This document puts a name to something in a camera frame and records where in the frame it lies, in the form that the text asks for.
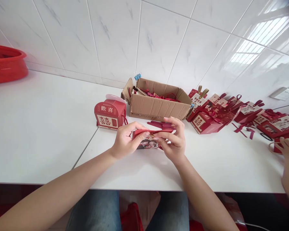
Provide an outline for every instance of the open cardboard box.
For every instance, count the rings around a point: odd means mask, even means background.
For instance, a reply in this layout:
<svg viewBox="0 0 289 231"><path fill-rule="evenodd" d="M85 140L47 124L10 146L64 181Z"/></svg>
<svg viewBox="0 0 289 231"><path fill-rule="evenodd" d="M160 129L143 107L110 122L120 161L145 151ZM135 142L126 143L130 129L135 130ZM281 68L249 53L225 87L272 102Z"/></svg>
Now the open cardboard box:
<svg viewBox="0 0 289 231"><path fill-rule="evenodd" d="M133 94L133 80L130 78L121 93L121 98L126 100L130 105L130 117L163 121L164 117L172 116L179 120L183 120L190 112L192 100L181 88L143 78L137 80L136 87L141 89L148 88L151 93L154 89L154 92L157 95L164 97L174 93L180 103Z"/></svg>

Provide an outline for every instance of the white table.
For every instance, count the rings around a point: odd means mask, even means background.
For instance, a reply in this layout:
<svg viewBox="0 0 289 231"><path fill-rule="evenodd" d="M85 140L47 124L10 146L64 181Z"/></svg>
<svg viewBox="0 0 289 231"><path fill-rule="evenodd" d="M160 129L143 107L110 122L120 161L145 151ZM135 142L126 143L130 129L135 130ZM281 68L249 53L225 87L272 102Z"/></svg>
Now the white table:
<svg viewBox="0 0 289 231"><path fill-rule="evenodd" d="M71 170L108 93L121 89L35 71L0 84L0 183L45 184Z"/></svg>
<svg viewBox="0 0 289 231"><path fill-rule="evenodd" d="M127 117L129 123L148 120ZM281 185L283 158L267 149L270 143L260 136L249 139L234 133L230 124L219 133L198 135L190 123L185 123L186 156L215 192L284 193ZM110 148L116 131L99 128L76 166ZM174 165L160 149L136 152L110 167L92 189L181 191L182 182Z"/></svg>

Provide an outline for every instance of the hand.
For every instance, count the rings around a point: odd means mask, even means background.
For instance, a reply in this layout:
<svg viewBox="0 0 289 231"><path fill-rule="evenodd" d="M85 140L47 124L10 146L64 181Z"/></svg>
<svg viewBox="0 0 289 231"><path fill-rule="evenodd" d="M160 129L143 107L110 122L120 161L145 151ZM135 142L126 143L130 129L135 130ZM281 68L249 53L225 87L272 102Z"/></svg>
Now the hand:
<svg viewBox="0 0 289 231"><path fill-rule="evenodd" d="M116 159L121 159L127 155L132 154L137 149L140 142L150 134L149 132L140 133L134 140L132 140L130 135L135 129L148 130L146 127L137 122L132 122L128 125L118 128L115 143L110 149L113 157Z"/></svg>
<svg viewBox="0 0 289 231"><path fill-rule="evenodd" d="M275 146L282 152L285 159L289 159L289 138L285 139L285 138L281 137L280 143L282 144L283 147L281 147L278 144L275 144Z"/></svg>
<svg viewBox="0 0 289 231"><path fill-rule="evenodd" d="M154 136L162 146L168 159L170 159L174 165L181 164L185 159L184 123L174 117L164 117L164 121L172 123L172 127L176 128L176 132L174 134L159 132L154 134Z"/></svg>

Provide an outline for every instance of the blue binder clip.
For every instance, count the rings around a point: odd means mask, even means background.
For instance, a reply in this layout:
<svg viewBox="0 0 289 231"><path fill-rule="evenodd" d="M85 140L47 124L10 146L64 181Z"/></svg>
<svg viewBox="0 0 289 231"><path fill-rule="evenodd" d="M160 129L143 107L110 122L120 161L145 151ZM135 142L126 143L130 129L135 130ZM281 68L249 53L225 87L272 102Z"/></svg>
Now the blue binder clip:
<svg viewBox="0 0 289 231"><path fill-rule="evenodd" d="M139 80L141 78L141 74L136 75L134 78L136 81Z"/></svg>

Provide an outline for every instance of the electrical outlet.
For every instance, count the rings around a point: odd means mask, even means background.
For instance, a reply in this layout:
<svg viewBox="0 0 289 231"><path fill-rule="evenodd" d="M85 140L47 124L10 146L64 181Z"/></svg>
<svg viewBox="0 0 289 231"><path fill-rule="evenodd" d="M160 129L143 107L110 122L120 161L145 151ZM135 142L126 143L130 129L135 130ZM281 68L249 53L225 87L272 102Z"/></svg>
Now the electrical outlet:
<svg viewBox="0 0 289 231"><path fill-rule="evenodd" d="M289 99L289 88L282 87L275 91L272 95L270 95L271 98L279 99L282 101L286 101Z"/></svg>

